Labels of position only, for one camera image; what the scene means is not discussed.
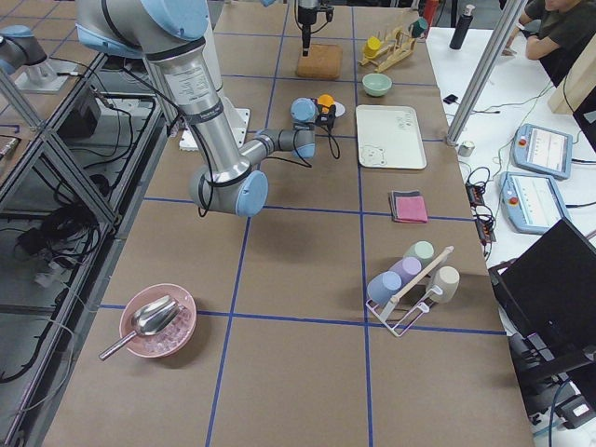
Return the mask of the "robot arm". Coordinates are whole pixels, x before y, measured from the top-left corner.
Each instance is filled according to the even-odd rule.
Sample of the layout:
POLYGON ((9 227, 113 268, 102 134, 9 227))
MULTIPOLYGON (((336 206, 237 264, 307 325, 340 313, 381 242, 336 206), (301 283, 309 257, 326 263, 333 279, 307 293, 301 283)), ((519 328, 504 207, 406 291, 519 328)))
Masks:
POLYGON ((291 129, 263 129, 239 145, 217 88, 219 63, 204 55, 211 30, 204 1, 80 1, 79 41, 98 52, 145 62, 154 89, 175 109, 202 152, 189 194, 200 214, 218 211, 252 217, 264 206, 268 180, 257 166, 276 151, 301 159, 315 154, 318 105, 291 107, 301 116, 291 129))
POLYGON ((294 2, 294 20, 302 36, 302 56, 307 57, 311 47, 311 37, 320 32, 333 20, 334 6, 324 0, 297 0, 294 2), (325 22, 316 27, 318 15, 325 16, 325 22))

